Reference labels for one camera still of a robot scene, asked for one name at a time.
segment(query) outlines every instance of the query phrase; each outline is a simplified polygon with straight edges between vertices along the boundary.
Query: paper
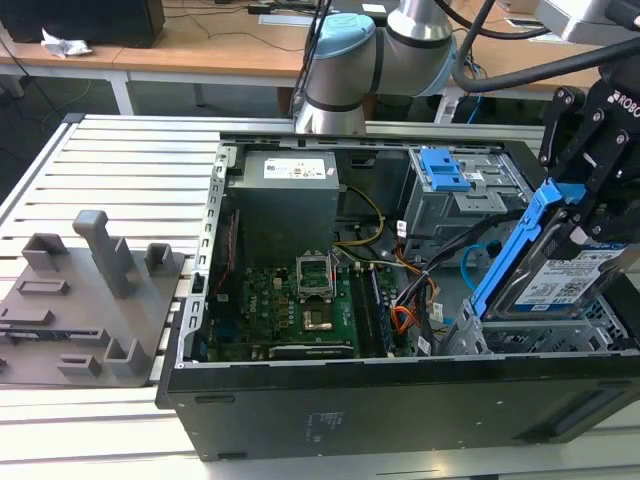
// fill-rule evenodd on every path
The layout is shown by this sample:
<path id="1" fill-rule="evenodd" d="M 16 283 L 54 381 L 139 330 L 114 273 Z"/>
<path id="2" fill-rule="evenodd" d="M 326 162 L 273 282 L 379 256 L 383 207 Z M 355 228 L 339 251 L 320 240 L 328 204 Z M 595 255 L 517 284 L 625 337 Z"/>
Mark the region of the paper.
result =
<path id="1" fill-rule="evenodd" d="M 387 13 L 387 10 L 384 8 L 384 5 L 378 5 L 375 3 L 363 3 L 362 9 L 365 12 L 369 12 L 369 13 Z"/>
<path id="2" fill-rule="evenodd" d="M 40 42 L 40 45 L 56 57 L 66 58 L 75 55 L 86 55 L 92 52 L 84 40 L 63 40 L 49 35 L 44 28 L 42 29 L 42 38 L 44 40 Z"/>

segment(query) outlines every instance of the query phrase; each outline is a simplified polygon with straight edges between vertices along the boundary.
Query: wooden desk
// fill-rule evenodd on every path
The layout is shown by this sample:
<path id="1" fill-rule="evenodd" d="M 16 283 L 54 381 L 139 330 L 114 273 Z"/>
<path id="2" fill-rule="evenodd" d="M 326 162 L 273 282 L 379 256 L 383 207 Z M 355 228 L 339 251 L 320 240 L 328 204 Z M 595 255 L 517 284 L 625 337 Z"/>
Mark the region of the wooden desk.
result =
<path id="1" fill-rule="evenodd" d="M 473 19 L 482 1 L 455 0 L 454 4 L 462 15 Z M 128 83 L 131 81 L 192 83 L 196 85 L 196 103 L 202 101 L 202 84 L 293 86 L 301 65 L 306 28 L 260 25 L 258 16 L 248 15 L 245 10 L 236 8 L 244 3 L 208 10 L 198 0 L 186 0 L 186 12 L 191 16 L 185 15 L 182 5 L 181 0 L 165 0 L 165 6 L 170 7 L 165 8 L 165 28 L 151 49 L 95 47 L 91 55 L 59 59 L 49 55 L 40 45 L 14 44 L 6 34 L 3 38 L 31 75 L 108 80 L 122 114 L 135 113 L 128 91 Z M 503 20 L 503 15 L 500 8 L 494 7 L 487 27 L 515 31 Z M 246 34 L 254 35 L 262 41 Z M 456 37 L 461 42 L 464 32 L 458 32 Z M 566 58 L 590 48 L 592 47 L 478 37 L 473 50 L 476 62 L 490 76 L 496 76 Z M 1 73 L 22 74 L 12 64 L 6 52 L 0 52 Z M 597 78 L 596 70 L 592 69 L 493 95 L 550 99 L 553 91 L 560 85 L 586 89 Z M 443 94 L 437 117 L 439 122 L 451 120 L 463 93 L 450 81 Z"/>
<path id="2" fill-rule="evenodd" d="M 193 1 L 188 4 L 202 7 L 202 3 Z M 194 15 L 183 17 L 184 9 L 165 9 L 164 31 L 154 48 L 124 48 L 114 66 L 124 70 L 295 78 L 302 66 L 307 28 L 260 25 L 257 15 L 236 10 L 213 10 L 216 15 L 201 16 L 197 14 L 208 11 L 187 8 Z"/>
<path id="3" fill-rule="evenodd" d="M 113 62 L 122 47 L 92 46 L 93 53 L 77 57 L 59 58 L 51 55 L 38 43 L 14 43 L 6 30 L 0 37 L 14 57 L 24 65 L 42 67 L 114 68 Z M 14 62 L 5 48 L 0 45 L 0 64 L 13 65 Z"/>

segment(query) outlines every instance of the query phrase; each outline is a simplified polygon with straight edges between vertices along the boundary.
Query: blue cable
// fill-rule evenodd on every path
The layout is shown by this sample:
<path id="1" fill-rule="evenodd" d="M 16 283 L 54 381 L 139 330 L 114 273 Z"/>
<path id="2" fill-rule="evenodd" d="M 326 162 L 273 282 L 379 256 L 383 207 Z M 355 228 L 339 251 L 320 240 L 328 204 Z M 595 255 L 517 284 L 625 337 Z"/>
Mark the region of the blue cable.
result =
<path id="1" fill-rule="evenodd" d="M 470 123 L 473 123 L 473 119 L 476 118 L 476 115 L 478 114 L 478 110 L 480 110 L 480 103 L 482 103 L 482 97 L 478 97 L 478 101 L 476 102 L 476 108 L 474 108 L 473 112 L 471 113 L 471 116 L 469 117 L 469 120 L 467 120 L 467 125 L 469 125 Z"/>
<path id="2" fill-rule="evenodd" d="M 469 287 L 472 291 L 475 291 L 477 287 L 474 281 L 471 279 L 471 275 L 469 274 L 469 271 L 467 270 L 467 260 L 469 259 L 469 255 L 473 250 L 476 250 L 476 249 L 486 250 L 486 248 L 487 246 L 484 243 L 476 243 L 474 245 L 469 245 L 464 250 L 464 253 L 462 254 L 462 258 L 460 259 L 460 273 L 462 274 L 464 283 L 466 283 L 467 287 Z"/>
<path id="3" fill-rule="evenodd" d="M 470 68 L 471 68 L 471 70 L 473 70 L 474 73 L 477 73 L 477 74 L 480 73 L 480 69 L 478 68 L 478 66 L 475 63 L 471 63 L 470 64 Z M 471 112 L 471 115 L 469 116 L 469 120 L 467 120 L 467 125 L 469 125 L 470 123 L 473 123 L 473 120 L 476 118 L 476 115 L 478 114 L 478 111 L 480 110 L 480 104 L 481 103 L 482 103 L 482 97 L 478 97 L 478 100 L 476 102 L 476 108 L 474 108 L 473 112 Z"/>

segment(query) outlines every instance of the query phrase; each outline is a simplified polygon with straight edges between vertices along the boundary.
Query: power supply label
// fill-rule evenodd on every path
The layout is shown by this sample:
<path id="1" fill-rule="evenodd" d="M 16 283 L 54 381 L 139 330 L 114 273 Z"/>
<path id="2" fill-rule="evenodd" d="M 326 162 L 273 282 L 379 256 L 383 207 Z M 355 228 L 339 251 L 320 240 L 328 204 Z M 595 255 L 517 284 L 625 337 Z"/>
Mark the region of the power supply label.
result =
<path id="1" fill-rule="evenodd" d="M 620 256 L 625 245 L 615 247 L 584 250 L 572 260 L 548 260 L 516 300 L 515 310 L 547 312 L 575 304 L 600 276 L 600 266 Z"/>
<path id="2" fill-rule="evenodd" d="M 327 174 L 322 158 L 269 158 L 264 162 L 264 178 L 325 180 Z"/>

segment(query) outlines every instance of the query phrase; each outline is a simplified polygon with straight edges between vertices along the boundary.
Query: desk leg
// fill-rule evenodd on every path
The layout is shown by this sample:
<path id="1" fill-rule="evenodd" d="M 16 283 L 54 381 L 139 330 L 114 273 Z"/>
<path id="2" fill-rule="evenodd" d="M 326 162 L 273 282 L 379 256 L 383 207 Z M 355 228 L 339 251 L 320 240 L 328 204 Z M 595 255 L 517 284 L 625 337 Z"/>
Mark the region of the desk leg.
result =
<path id="1" fill-rule="evenodd" d="M 2 75 L 0 76 L 0 85 L 6 88 L 13 98 L 24 97 L 24 90 L 20 85 L 20 77 L 17 75 Z"/>
<path id="2" fill-rule="evenodd" d="M 136 111 L 129 93 L 127 80 L 124 78 L 112 78 L 109 81 L 111 82 L 113 95 L 116 97 L 120 115 L 135 115 Z"/>
<path id="3" fill-rule="evenodd" d="M 202 91 L 201 83 L 193 84 L 193 94 L 196 100 L 196 106 L 204 107 L 206 105 L 206 102 L 204 101 L 204 92 Z"/>
<path id="4" fill-rule="evenodd" d="M 460 94 L 461 91 L 458 89 L 445 88 L 442 91 L 442 98 L 433 123 L 451 123 L 453 121 L 453 116 L 460 101 Z"/>

